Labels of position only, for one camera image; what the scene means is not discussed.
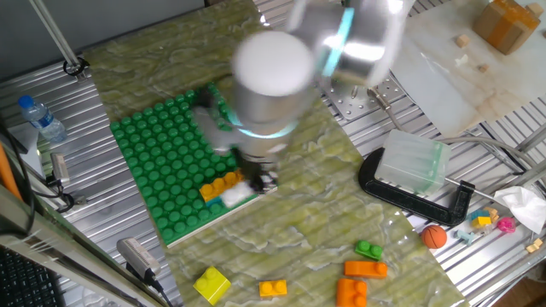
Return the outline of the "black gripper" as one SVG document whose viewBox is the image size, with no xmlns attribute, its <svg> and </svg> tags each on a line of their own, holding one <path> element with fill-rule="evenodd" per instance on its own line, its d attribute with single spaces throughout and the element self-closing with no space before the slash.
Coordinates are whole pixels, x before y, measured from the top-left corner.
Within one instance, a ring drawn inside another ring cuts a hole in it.
<svg viewBox="0 0 546 307">
<path fill-rule="evenodd" d="M 264 191 L 267 194 L 277 188 L 277 174 L 271 172 L 275 169 L 275 162 L 241 159 L 241 173 L 246 179 L 250 179 L 250 187 L 255 192 Z"/>
</svg>

